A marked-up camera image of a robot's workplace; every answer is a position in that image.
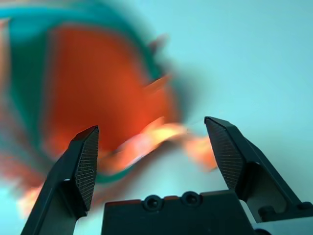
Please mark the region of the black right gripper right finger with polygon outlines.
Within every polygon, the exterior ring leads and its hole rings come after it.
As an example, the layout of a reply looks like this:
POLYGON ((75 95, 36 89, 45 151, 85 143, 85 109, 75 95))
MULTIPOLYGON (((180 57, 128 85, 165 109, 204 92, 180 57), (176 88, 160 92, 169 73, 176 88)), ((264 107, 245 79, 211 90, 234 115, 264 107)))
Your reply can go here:
POLYGON ((309 216, 310 203, 301 200, 263 152, 230 122, 205 117, 218 168, 229 189, 253 216, 309 216))

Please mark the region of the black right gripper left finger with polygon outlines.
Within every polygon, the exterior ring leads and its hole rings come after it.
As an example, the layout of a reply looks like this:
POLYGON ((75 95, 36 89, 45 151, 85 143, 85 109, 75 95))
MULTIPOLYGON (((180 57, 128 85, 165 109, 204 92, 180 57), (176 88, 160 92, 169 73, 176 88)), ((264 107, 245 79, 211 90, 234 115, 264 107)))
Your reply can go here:
POLYGON ((47 175, 23 235, 71 235, 87 216, 97 174, 99 129, 92 126, 71 140, 47 175))

